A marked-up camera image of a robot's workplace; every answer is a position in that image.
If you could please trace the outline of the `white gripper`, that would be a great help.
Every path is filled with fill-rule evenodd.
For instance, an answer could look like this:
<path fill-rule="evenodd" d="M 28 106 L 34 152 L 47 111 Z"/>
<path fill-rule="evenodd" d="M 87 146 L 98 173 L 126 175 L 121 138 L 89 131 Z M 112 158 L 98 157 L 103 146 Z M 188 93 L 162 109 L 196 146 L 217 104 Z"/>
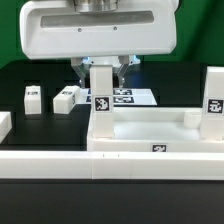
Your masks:
<path fill-rule="evenodd" d="M 30 59 L 72 58 L 82 88 L 90 86 L 83 57 L 119 56 L 117 77 L 131 63 L 126 55 L 169 54 L 177 42 L 177 0 L 112 0 L 104 10 L 75 0 L 30 0 L 20 11 L 20 40 Z"/>

